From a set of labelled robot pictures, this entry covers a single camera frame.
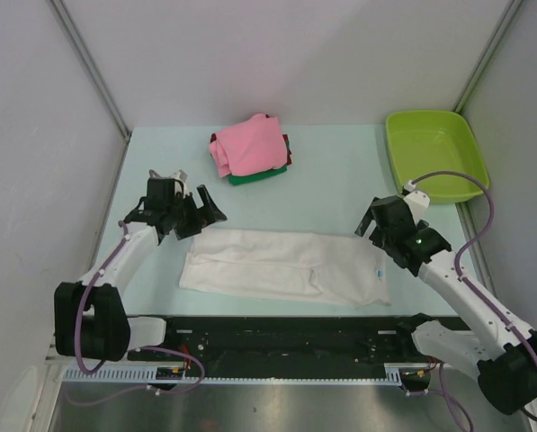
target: cloth fold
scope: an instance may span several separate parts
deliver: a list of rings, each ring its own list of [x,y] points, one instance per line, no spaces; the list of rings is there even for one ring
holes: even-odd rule
[[[207,228],[186,254],[180,287],[353,308],[389,303],[382,250],[310,233]]]
[[[250,176],[280,168],[288,157],[278,119],[264,114],[216,132],[209,149],[220,177]]]

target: white cloth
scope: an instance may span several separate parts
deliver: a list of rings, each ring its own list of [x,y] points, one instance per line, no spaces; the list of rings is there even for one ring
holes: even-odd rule
[[[366,238],[207,228],[195,236],[180,287],[357,308],[389,303],[384,252]]]

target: metal floor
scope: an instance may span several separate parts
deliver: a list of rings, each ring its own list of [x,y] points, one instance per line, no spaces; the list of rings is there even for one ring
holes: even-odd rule
[[[495,411],[478,386],[447,370],[451,394],[478,432],[530,431],[524,416]],[[439,388],[437,377],[433,378]],[[120,384],[65,383],[80,401]],[[406,398],[398,387],[336,385],[206,385],[179,396],[136,391],[92,408],[59,397],[50,432],[457,432],[442,398]]]

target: folded pink towel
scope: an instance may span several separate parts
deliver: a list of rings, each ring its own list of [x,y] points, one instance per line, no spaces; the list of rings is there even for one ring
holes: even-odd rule
[[[220,177],[250,176],[286,165],[288,150],[276,117],[250,120],[216,132],[209,145]]]

